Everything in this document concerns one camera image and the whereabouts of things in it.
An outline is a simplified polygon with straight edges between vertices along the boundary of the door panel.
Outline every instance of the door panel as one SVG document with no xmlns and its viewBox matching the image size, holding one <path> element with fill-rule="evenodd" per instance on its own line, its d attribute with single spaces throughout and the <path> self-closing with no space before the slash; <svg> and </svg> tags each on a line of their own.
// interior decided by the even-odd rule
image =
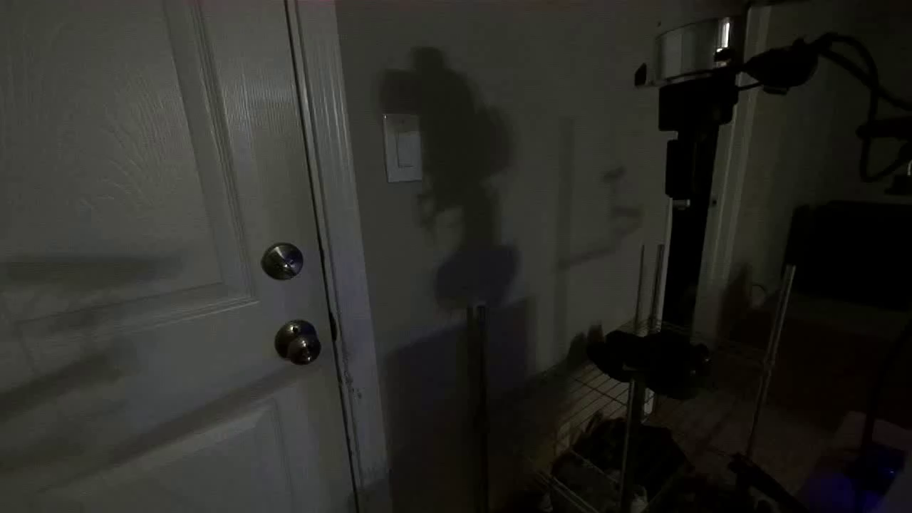
<svg viewBox="0 0 912 513">
<path fill-rule="evenodd" d="M 348 510 L 281 0 L 7 0 L 0 67 L 0 510 Z"/>
</svg>

